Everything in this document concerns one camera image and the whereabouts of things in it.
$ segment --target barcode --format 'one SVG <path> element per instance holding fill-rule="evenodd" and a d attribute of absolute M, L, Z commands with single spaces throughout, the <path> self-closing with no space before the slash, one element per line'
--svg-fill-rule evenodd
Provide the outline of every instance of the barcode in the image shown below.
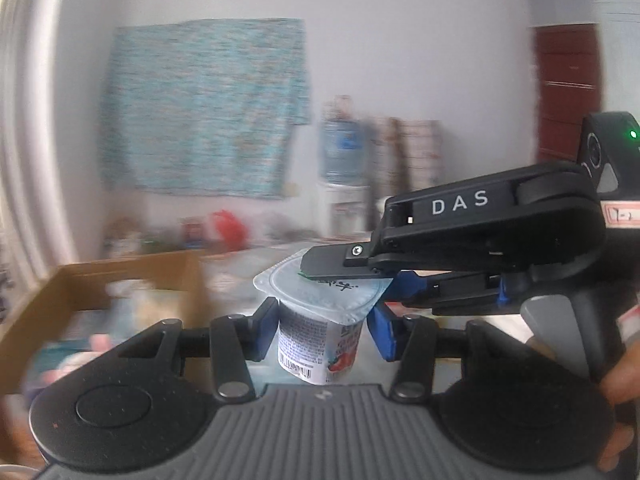
<path fill-rule="evenodd" d="M 278 352 L 278 360 L 285 368 L 288 368 L 292 372 L 300 374 L 307 379 L 311 378 L 311 368 L 306 368 L 304 366 L 296 364 L 280 351 Z"/>

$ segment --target red door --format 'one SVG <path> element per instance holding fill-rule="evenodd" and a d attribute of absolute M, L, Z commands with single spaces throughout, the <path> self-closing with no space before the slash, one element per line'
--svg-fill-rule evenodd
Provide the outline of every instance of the red door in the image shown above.
<path fill-rule="evenodd" d="M 538 161 L 575 160 L 582 118 L 600 110 L 595 25 L 536 28 Z"/>

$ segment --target yogurt cup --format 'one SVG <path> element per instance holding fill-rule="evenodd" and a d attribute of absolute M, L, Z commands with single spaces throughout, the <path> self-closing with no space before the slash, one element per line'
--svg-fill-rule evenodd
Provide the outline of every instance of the yogurt cup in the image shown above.
<path fill-rule="evenodd" d="M 392 280 L 310 280 L 300 275 L 306 251 L 258 274 L 254 285 L 280 300 L 280 366 L 308 383 L 331 384 L 351 370 L 364 319 Z"/>

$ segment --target white curtain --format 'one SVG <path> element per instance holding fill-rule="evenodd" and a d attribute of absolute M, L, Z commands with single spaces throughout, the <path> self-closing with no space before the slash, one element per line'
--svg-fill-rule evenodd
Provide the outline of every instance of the white curtain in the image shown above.
<path fill-rule="evenodd" d="M 0 0 L 0 219 L 10 270 L 25 291 L 77 260 L 52 120 L 60 2 Z"/>

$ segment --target metal screw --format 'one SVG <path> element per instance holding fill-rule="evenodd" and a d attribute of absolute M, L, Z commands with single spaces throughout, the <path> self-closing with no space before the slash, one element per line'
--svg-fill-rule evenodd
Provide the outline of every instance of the metal screw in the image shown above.
<path fill-rule="evenodd" d="M 419 399 L 424 395 L 424 386 L 420 383 L 408 381 L 394 387 L 394 392 L 401 399 Z"/>
<path fill-rule="evenodd" d="M 227 399 L 237 399 L 249 393 L 249 386 L 240 381 L 229 381 L 218 388 L 218 393 Z"/>

